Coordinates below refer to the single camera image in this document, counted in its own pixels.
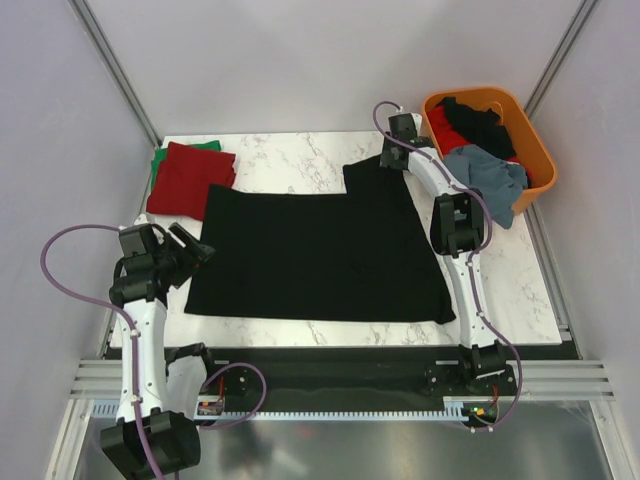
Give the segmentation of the grey-blue t-shirt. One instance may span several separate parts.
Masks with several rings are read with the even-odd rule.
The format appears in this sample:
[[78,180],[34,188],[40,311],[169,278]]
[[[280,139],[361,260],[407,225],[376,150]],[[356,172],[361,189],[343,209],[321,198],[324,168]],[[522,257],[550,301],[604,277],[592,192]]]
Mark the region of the grey-blue t-shirt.
[[503,229],[512,227],[513,206],[529,186],[523,166],[477,145],[454,148],[444,157],[444,164],[458,181],[480,192],[495,223]]

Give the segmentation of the orange plastic tub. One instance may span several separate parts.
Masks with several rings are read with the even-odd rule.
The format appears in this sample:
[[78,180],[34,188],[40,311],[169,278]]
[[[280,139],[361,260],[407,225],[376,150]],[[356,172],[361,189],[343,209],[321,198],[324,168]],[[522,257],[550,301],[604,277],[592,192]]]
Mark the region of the orange plastic tub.
[[556,182],[554,161],[520,102],[498,87],[474,87],[434,93],[422,104],[424,131],[440,156],[477,145],[503,160],[517,162],[529,178],[528,188],[513,206],[523,213]]

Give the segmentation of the black t-shirt blue logo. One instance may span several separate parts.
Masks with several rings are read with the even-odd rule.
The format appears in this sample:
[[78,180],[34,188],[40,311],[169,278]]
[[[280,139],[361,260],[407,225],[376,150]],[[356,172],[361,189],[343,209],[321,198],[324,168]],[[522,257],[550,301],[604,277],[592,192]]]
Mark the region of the black t-shirt blue logo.
[[343,169],[342,194],[212,186],[201,240],[213,257],[185,310],[219,317],[451,322],[449,289],[402,172],[377,157]]

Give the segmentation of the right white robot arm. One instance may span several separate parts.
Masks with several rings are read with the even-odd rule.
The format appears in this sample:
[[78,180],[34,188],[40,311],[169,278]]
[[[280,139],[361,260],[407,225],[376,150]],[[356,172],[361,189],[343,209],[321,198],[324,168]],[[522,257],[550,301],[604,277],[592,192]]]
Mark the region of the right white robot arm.
[[454,290],[460,321],[458,381],[467,392],[483,392],[492,383],[513,378],[507,343],[490,325],[481,278],[480,251],[491,225],[480,195],[459,182],[439,159],[429,139],[419,134],[421,118],[401,107],[388,118],[380,164],[407,171],[433,197],[430,243],[442,257]]

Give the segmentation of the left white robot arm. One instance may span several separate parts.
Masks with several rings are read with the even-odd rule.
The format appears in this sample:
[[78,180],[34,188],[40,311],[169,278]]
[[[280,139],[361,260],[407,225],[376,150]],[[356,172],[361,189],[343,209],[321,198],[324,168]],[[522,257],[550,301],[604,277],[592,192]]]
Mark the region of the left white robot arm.
[[106,457],[126,479],[158,479],[200,462],[194,412],[219,382],[202,343],[164,346],[168,293],[214,254],[183,227],[145,215],[118,234],[122,256],[109,299],[122,332],[122,388],[114,426],[100,434]]

